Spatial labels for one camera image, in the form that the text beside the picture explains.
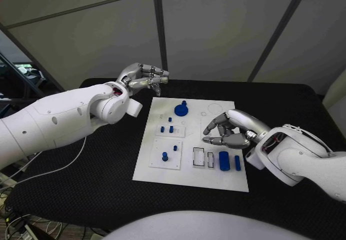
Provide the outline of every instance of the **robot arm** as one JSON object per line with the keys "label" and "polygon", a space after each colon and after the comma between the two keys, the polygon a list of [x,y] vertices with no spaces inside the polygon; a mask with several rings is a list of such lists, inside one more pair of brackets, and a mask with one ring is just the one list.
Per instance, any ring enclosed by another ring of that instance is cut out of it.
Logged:
{"label": "robot arm", "polygon": [[160,95],[168,72],[134,63],[115,82],[50,95],[0,119],[0,169],[26,156],[59,148],[86,137],[122,116],[137,117],[142,105],[129,96],[142,88]]}
{"label": "robot arm", "polygon": [[[246,154],[246,161],[259,170],[266,167],[289,186],[304,177],[308,178],[331,198],[346,202],[346,152],[333,152],[324,142],[298,127],[285,124],[269,129],[256,118],[236,109],[226,111],[211,120],[203,134],[207,135],[214,127],[220,137],[206,136],[203,142],[243,149],[253,141],[256,146]],[[235,134],[235,127],[239,127],[245,134]]]}

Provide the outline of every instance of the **black textured mat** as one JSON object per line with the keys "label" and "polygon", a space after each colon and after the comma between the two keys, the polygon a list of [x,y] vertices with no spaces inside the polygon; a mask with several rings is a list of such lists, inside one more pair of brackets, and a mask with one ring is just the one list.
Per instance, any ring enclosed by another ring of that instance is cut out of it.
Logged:
{"label": "black textured mat", "polygon": [[[108,81],[88,79],[82,86]],[[334,151],[346,150],[341,133],[305,85],[170,80],[161,88],[167,98],[235,101],[235,108],[269,127],[299,126]],[[102,229],[161,212],[204,210],[249,217],[312,239],[346,239],[346,204],[308,179],[289,187],[266,169],[259,171],[245,163],[249,193],[131,180],[152,96],[145,89],[132,97],[142,104],[138,117],[125,115],[88,136],[79,159],[64,170],[15,186],[8,206],[46,219]],[[82,140],[46,151],[21,178],[64,166],[80,146]]]}

